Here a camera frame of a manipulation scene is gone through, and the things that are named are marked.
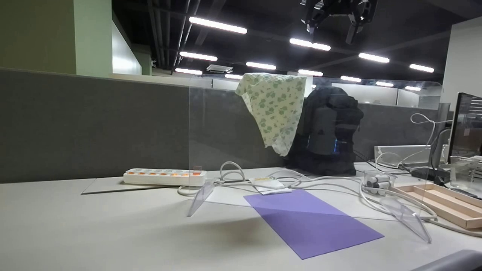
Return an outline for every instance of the wooden tray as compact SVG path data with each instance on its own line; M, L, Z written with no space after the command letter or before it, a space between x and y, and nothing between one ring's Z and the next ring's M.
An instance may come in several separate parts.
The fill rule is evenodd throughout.
M423 202L432 208L438 217L459 227L482 227L482 200L435 184L396 187L395 190Z

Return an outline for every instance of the black ceiling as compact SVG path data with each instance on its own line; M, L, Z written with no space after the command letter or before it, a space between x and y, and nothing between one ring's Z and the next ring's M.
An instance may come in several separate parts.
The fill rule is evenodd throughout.
M378 0L372 23L349 45L345 44L348 18L325 20L315 38L306 33L300 0L113 0L113 9L130 42L149 45L160 69L206 69L206 62L175 62L182 48L215 54L217 63L233 66L235 74L255 71L244 65L255 60L274 63L277 72L306 68L322 71L325 77L441 81L452 24L481 17L482 1ZM244 26L249 33L190 26L187 18L194 14ZM294 47L292 36L328 44L331 51ZM360 51L378 53L392 62L371 63L357 57ZM408 69L414 62L434 66L435 72Z

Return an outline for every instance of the wall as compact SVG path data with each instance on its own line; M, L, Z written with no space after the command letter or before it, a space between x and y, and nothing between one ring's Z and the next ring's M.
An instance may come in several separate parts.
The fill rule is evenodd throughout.
M419 107L419 93L398 90L398 107Z
M117 26L114 23L111 24L111 71L113 74L142 74L142 66L139 60L136 59L133 50L124 39L122 33L119 32Z
M0 8L0 68L75 74L72 0L14 0Z
M111 74L111 0L72 0L78 75Z
M441 102L455 108L458 92L482 96L482 18L452 26Z

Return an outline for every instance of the cubicle partition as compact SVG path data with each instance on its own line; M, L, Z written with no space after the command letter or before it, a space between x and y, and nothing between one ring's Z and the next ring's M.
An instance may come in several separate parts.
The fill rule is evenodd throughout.
M374 160L380 145L426 145L431 123L414 125L413 113L437 119L435 110L360 104L363 119L354 134L357 160ZM253 116L232 90L190 90L190 166L218 169L224 161L243 167L283 166L285 160L265 148Z
M188 89L0 71L0 182L187 167Z
M232 90L0 71L0 182L119 176L131 167L283 166ZM423 145L434 110L360 105L358 160Z

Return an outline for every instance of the monitor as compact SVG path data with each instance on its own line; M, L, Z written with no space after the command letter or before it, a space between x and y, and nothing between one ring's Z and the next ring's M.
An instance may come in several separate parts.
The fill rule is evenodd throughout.
M458 93L449 145L450 157L482 155L482 98Z

